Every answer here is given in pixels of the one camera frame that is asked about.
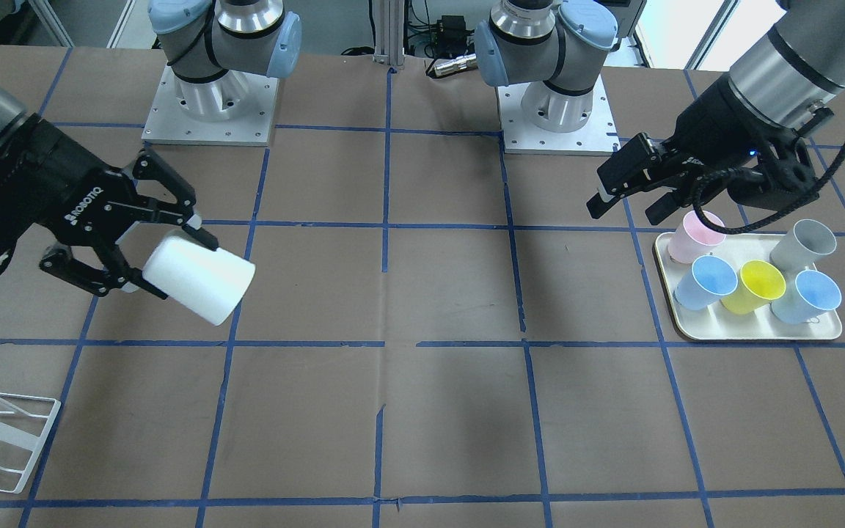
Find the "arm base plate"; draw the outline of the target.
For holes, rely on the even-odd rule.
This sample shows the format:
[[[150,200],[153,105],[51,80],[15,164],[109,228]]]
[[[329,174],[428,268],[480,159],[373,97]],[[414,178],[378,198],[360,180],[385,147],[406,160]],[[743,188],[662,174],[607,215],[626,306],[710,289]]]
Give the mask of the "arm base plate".
[[[552,91],[542,81],[497,87],[504,150],[531,155],[610,155],[619,134],[603,79],[580,96]]]
[[[229,70],[193,84],[165,67],[142,138],[152,144],[267,147],[279,79]]]

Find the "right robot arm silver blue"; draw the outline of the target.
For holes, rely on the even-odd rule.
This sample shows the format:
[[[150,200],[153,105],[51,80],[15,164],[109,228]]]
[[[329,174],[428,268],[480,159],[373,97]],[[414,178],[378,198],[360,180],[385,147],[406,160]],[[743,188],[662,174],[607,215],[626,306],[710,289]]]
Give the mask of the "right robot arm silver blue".
[[[152,1],[148,14],[190,116],[227,117],[247,93],[239,74],[284,79],[301,53],[301,19],[281,1]],[[105,163],[0,87],[0,275],[39,224],[56,237],[41,271],[95,296],[166,298],[118,241],[138,223],[171,224],[218,249],[195,206],[194,187],[151,148],[125,167]]]

